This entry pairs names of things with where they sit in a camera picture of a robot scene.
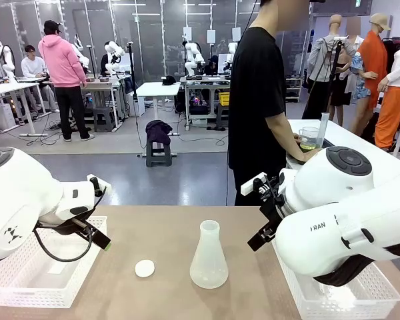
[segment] white sneaker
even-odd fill
[[[95,136],[91,133],[91,134],[89,135],[89,138],[82,139],[82,141],[88,141],[88,140],[92,140],[92,139],[94,139],[94,138],[95,138]]]

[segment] basket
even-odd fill
[[[374,263],[343,287],[323,285],[311,277],[295,274],[275,254],[302,320],[386,319],[400,294]]]
[[[229,106],[229,92],[219,93],[219,103],[224,107]]]
[[[107,234],[106,217],[90,217],[88,222]],[[50,229],[38,232],[46,248],[64,259],[80,255],[87,246],[78,235],[63,236]],[[18,251],[0,262],[0,306],[70,308],[99,250],[93,244],[84,258],[60,263],[48,257],[31,234]]]

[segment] black pants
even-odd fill
[[[55,88],[56,100],[61,112],[61,128],[64,139],[71,138],[71,126],[69,124],[69,110],[72,108],[73,116],[79,129],[80,138],[89,138],[85,126],[85,104],[81,95],[80,86],[70,88]]]
[[[256,177],[258,174],[264,172],[267,174],[268,179],[276,177],[280,174],[280,171],[285,168],[285,164],[275,167],[273,169],[269,168],[268,170],[254,170],[251,168],[239,168],[233,169],[234,174],[234,182],[235,182],[235,206],[236,207],[260,207],[262,206],[263,202],[261,200],[261,196],[258,193],[250,193],[247,196],[241,194],[241,186],[244,185],[246,182],[251,180],[252,178]]]
[[[302,120],[321,119],[321,113],[327,111],[328,101],[326,101],[330,82],[316,81],[313,88],[314,80],[308,79],[309,99],[305,106]]]

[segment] brown table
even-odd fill
[[[111,249],[101,252],[70,309],[0,307],[0,319],[62,320],[247,320],[300,319],[275,256],[266,245],[254,253],[246,242],[266,220],[256,208],[98,207],[108,216]],[[221,224],[229,279],[205,290],[189,276],[206,219]],[[135,275],[136,262],[151,259],[150,278]],[[379,267],[400,293],[400,272]],[[400,303],[388,319],[400,319]]]

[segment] person's hand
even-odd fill
[[[314,157],[316,154],[318,154],[318,152],[320,152],[321,150],[323,150],[323,149],[314,149],[314,150],[304,153],[302,161],[307,162],[312,157]]]
[[[297,133],[293,134],[293,138],[295,139],[296,143],[301,143],[302,142],[301,136],[298,135]]]
[[[378,92],[384,92],[387,90],[388,88],[388,78],[385,77],[384,79],[382,79],[382,81],[378,84]]]
[[[375,80],[376,78],[378,78],[378,74],[373,71],[364,72],[363,78]]]

